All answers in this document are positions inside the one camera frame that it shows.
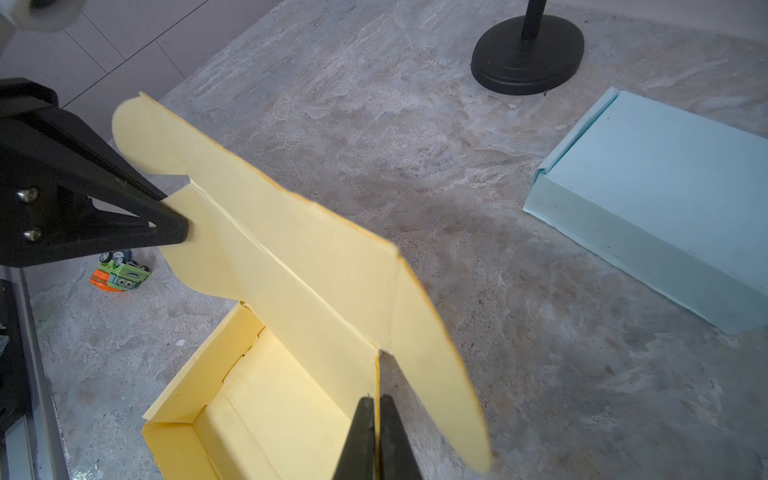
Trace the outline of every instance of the yellow cardboard box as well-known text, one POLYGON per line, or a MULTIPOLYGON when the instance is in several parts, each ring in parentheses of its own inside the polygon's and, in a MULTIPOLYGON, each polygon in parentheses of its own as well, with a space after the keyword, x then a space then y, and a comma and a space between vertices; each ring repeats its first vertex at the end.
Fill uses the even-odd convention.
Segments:
POLYGON ((144 414, 166 478, 330 478, 363 396, 376 400, 378 431, 380 350, 465 462, 490 469, 475 390, 393 244, 284 190, 146 95, 124 102, 112 127, 137 167, 190 178, 164 200, 190 221, 186 242, 161 247, 174 273, 240 301, 144 414))

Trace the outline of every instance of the toy car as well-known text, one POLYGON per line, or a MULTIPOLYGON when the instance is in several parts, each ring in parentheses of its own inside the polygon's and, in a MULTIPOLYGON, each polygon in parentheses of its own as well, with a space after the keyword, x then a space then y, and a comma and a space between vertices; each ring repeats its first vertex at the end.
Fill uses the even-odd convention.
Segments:
POLYGON ((104 252, 99 256, 101 264, 91 275, 91 283, 105 292, 131 290, 150 276, 146 266, 131 260, 130 250, 104 252))

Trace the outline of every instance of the black stand base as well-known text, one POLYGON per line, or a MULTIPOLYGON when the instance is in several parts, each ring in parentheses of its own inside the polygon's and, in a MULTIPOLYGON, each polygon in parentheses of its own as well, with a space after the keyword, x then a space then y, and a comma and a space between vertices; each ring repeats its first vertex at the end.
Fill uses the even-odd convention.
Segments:
POLYGON ((521 39, 523 20, 515 17, 491 27, 472 53, 472 75, 489 90, 532 95, 564 83, 578 70, 584 36, 568 20, 541 19, 536 38, 521 39))

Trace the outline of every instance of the screw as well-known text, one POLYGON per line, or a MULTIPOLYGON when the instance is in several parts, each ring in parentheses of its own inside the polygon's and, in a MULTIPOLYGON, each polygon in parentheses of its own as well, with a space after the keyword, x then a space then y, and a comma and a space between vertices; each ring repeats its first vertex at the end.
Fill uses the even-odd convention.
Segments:
POLYGON ((25 188, 16 192, 16 197, 25 204, 31 204, 38 199, 38 189, 34 187, 25 188))
POLYGON ((43 233, 40 231, 39 228, 33 228, 32 230, 27 230, 24 232, 24 238, 29 240, 30 242, 36 242, 40 240, 43 236, 43 233))

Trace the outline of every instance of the marble floor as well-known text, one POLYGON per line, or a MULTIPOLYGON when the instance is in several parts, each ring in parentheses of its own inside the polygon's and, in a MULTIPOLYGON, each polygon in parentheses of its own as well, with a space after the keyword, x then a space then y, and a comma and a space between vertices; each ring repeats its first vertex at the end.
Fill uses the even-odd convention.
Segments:
MULTIPOLYGON (((768 46, 552 5, 584 32, 579 72, 546 95, 487 91, 472 48, 524 9, 285 0, 162 101, 401 247, 477 388, 488 478, 766 480, 768 329, 728 336, 521 208, 610 86, 768 137, 768 46)), ((95 257, 27 272, 77 480, 161 478, 141 414, 232 304, 186 288, 154 248, 134 256, 154 273, 119 295, 88 283, 95 257)), ((382 377, 424 477, 481 478, 391 359, 382 377)))

